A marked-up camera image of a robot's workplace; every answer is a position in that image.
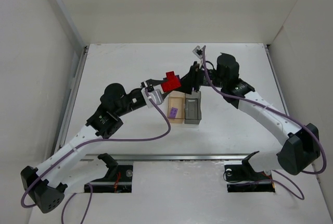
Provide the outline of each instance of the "beige wall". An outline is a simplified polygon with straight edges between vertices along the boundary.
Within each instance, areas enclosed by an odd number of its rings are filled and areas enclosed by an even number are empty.
[[[47,0],[0,0],[0,223],[24,223],[20,171],[52,144],[73,47]]]
[[[296,0],[63,0],[86,44],[271,43]]]
[[[333,214],[333,0],[298,0],[270,47],[291,115],[319,128],[328,166],[321,187]]]

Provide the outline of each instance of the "purple block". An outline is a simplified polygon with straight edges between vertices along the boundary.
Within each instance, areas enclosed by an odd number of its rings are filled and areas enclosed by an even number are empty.
[[[176,118],[178,109],[177,108],[171,108],[169,118]]]

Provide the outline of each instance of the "white table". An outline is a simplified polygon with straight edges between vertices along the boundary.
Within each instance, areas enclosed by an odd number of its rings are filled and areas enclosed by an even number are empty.
[[[197,44],[102,44],[91,45],[85,62],[71,117],[67,141],[85,124],[100,104],[99,98],[111,83],[121,83],[126,92],[147,79],[162,79],[168,71],[181,77],[197,57]],[[255,87],[268,102],[283,110],[263,44],[207,44],[207,58],[216,64],[220,52],[236,57],[240,77]],[[211,88],[201,87],[202,121],[199,126],[172,125],[171,133],[146,143],[103,143],[93,153],[217,155],[249,154],[256,150],[281,149],[280,144],[251,117],[236,110]],[[167,113],[168,99],[161,105]],[[121,117],[124,125],[114,138],[158,136],[167,129],[155,109],[143,107]]]
[[[129,92],[139,87],[143,80],[161,79],[167,71],[174,70],[182,76],[195,60],[191,50],[196,45],[91,45],[68,139],[95,112],[99,97],[108,84],[120,82]],[[208,59],[213,63],[220,52],[234,55],[240,63],[241,78],[275,107],[283,109],[262,44],[207,44]],[[173,125],[170,135],[162,140],[105,143],[92,154],[235,155],[281,148],[255,120],[226,103],[210,88],[201,90],[202,121],[198,127]],[[166,112],[167,103],[161,108]],[[124,125],[114,137],[151,137],[166,130],[161,116],[146,107],[123,116],[122,120]],[[299,201],[279,185],[276,185],[276,193],[227,193],[223,172],[222,161],[136,161],[132,193],[94,194],[85,223],[332,223],[315,176],[301,173],[292,177],[305,195],[305,201]],[[273,177],[285,182],[279,175],[273,173]],[[88,194],[78,194],[72,200],[65,223],[80,223],[88,198]],[[35,208],[29,223],[60,223],[66,199],[47,215]]]

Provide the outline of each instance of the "white wall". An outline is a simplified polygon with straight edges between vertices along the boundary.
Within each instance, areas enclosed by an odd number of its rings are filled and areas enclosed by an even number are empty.
[[[49,150],[74,51],[47,0],[0,0],[0,223],[24,223],[20,171]]]
[[[298,0],[270,52],[291,115],[319,128],[328,166],[320,175],[333,215],[333,0]]]
[[[63,0],[89,43],[271,43],[296,0]]]

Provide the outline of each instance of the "table surface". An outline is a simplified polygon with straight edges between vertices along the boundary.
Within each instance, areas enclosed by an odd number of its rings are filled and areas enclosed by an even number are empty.
[[[111,83],[121,83],[126,92],[148,79],[162,79],[168,71],[181,77],[198,60],[192,50],[203,44],[92,44],[73,109],[66,142],[80,130],[100,104]],[[216,64],[220,52],[232,54],[240,64],[240,77],[268,102],[283,105],[263,44],[207,44],[207,59]],[[172,124],[169,135],[146,143],[103,143],[92,154],[216,155],[248,154],[280,149],[276,139],[248,115],[236,110],[211,88],[201,87],[200,125]],[[167,113],[168,99],[160,105]],[[167,125],[154,109],[143,107],[122,116],[124,125],[114,138],[144,138],[164,133]]]
[[[135,162],[132,193],[93,194],[84,223],[332,223],[315,176],[290,176],[304,192],[301,201],[279,185],[276,193],[227,193],[223,170],[221,161]],[[298,193],[281,176],[273,173],[273,178]],[[60,224],[68,197],[48,214],[34,208],[29,223]],[[65,223],[80,223],[88,198],[88,193],[82,193],[72,199]]]

